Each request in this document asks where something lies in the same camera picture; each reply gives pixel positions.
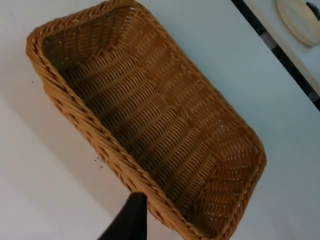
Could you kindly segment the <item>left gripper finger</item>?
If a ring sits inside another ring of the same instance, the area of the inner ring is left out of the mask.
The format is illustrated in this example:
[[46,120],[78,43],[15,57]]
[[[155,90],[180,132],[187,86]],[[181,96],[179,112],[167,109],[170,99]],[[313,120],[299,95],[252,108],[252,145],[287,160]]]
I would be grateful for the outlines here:
[[132,192],[100,240],[146,240],[147,196]]

